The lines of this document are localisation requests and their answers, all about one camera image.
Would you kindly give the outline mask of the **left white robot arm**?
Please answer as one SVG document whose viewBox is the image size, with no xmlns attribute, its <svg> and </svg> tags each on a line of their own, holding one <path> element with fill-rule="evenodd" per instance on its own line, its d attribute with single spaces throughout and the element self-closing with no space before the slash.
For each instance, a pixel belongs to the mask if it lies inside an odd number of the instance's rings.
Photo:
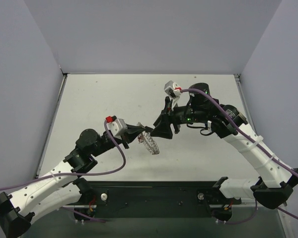
<svg viewBox="0 0 298 238">
<path fill-rule="evenodd" d="M 12 193 L 0 189 L 0 227 L 7 238 L 20 237 L 35 221 L 64 205 L 88 203 L 93 191 L 83 176 L 97 165 L 95 157 L 120 144 L 128 148 L 140 134 L 152 131 L 122 119 L 105 122 L 104 127 L 102 135 L 94 129 L 84 130 L 75 148 L 43 177 L 17 185 Z"/>
</svg>

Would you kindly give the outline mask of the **silver key with black fob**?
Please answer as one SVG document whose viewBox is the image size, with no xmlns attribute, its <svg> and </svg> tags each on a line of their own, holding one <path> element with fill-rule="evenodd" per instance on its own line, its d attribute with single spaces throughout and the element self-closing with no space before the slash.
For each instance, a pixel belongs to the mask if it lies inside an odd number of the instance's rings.
<svg viewBox="0 0 298 238">
<path fill-rule="evenodd" d="M 151 128 L 149 126 L 145 126 L 144 129 L 145 129 L 146 133 L 152 133 L 153 132 L 153 128 Z"/>
</svg>

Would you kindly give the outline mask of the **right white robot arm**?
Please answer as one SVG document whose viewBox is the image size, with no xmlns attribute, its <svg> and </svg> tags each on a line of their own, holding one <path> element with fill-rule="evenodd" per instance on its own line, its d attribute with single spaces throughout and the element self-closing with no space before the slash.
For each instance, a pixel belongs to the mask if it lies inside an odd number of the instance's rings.
<svg viewBox="0 0 298 238">
<path fill-rule="evenodd" d="M 177 102 L 184 89 L 169 81 L 164 91 L 165 106 L 153 124 L 152 137 L 172 139 L 182 124 L 202 123 L 209 135 L 216 134 L 233 146 L 259 174 L 258 179 L 225 178 L 219 184 L 225 198 L 255 199 L 269 209 L 276 209 L 288 200 L 298 184 L 298 168 L 280 160 L 236 107 L 212 98 L 206 83 L 196 83 L 186 89 L 189 100 L 181 107 Z"/>
</svg>

